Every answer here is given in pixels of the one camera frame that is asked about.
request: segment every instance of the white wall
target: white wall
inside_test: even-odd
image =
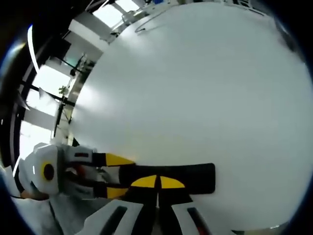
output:
[[[143,8],[146,5],[144,0],[133,0],[133,2],[136,3],[137,6],[139,6],[141,8]]]
[[[37,109],[26,110],[24,121],[44,129],[53,130],[56,117],[45,114]]]
[[[49,59],[45,62],[45,65],[49,66],[50,68],[55,69],[56,71],[59,71],[67,76],[70,76],[70,71],[72,70],[72,67],[69,65],[66,65],[65,63],[61,62],[61,60],[55,58],[53,60]]]
[[[73,19],[68,29],[101,51],[105,51],[109,46],[108,41],[111,37],[111,29],[88,12],[83,12]]]
[[[77,62],[82,54],[86,53],[90,60],[97,61],[102,55],[101,50],[74,32],[69,33],[65,40],[71,43],[71,46],[65,55],[66,59],[75,60]]]

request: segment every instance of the window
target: window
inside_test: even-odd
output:
[[[111,5],[99,8],[93,15],[111,28],[122,20],[122,13]]]
[[[116,3],[120,5],[126,12],[136,11],[139,6],[136,5],[132,0],[117,0]]]
[[[33,85],[42,88],[46,92],[61,97],[62,95],[59,94],[59,88],[62,86],[67,87],[69,80],[69,76],[47,65],[42,65],[34,79]]]
[[[59,102],[52,97],[40,97],[39,92],[35,90],[30,90],[26,98],[26,103],[45,114],[55,116],[57,109],[59,107]]]
[[[50,139],[50,130],[22,121],[20,132],[20,157],[25,159],[33,151],[35,145],[39,143],[49,143]]]

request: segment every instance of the robotic arm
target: robotic arm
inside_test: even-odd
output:
[[[84,179],[68,169],[75,165],[103,167],[126,164],[133,165],[134,162],[113,154],[96,153],[94,149],[82,146],[40,143],[25,159],[19,159],[14,178],[20,192],[25,190],[34,196],[63,192],[82,199],[114,198],[125,193],[128,187]]]

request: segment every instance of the black pad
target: black pad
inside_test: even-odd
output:
[[[189,194],[209,194],[215,191],[213,163],[179,166],[123,165],[119,171],[121,185],[129,186],[142,177],[159,175],[182,182]]]
[[[151,234],[156,218],[157,188],[130,186],[122,200],[143,204],[131,235]]]

